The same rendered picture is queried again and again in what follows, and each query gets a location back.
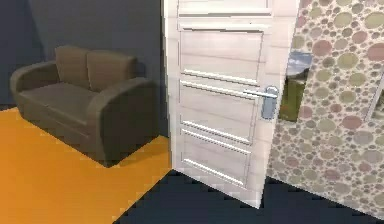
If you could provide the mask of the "white panelled room door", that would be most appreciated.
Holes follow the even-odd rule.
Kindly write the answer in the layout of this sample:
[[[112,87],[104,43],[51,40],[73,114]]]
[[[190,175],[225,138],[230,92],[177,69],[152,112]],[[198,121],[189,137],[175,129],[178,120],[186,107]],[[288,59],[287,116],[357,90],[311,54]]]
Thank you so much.
[[[162,0],[171,164],[260,206],[300,0]],[[244,90],[279,90],[275,116]]]

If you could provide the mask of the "dark brown sofa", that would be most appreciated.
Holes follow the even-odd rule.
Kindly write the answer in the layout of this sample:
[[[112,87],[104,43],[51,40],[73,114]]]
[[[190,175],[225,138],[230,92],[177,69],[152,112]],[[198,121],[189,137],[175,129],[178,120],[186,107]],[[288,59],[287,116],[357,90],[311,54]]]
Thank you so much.
[[[10,88],[22,118],[105,167],[158,136],[156,86],[134,56],[59,46],[53,61],[17,69]]]

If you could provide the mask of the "landscape wall picture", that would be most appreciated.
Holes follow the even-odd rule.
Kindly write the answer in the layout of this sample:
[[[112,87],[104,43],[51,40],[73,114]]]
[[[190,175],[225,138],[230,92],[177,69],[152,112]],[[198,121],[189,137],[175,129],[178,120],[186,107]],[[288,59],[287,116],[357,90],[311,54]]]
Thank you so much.
[[[288,58],[279,118],[296,122],[312,62],[310,53],[292,51]]]

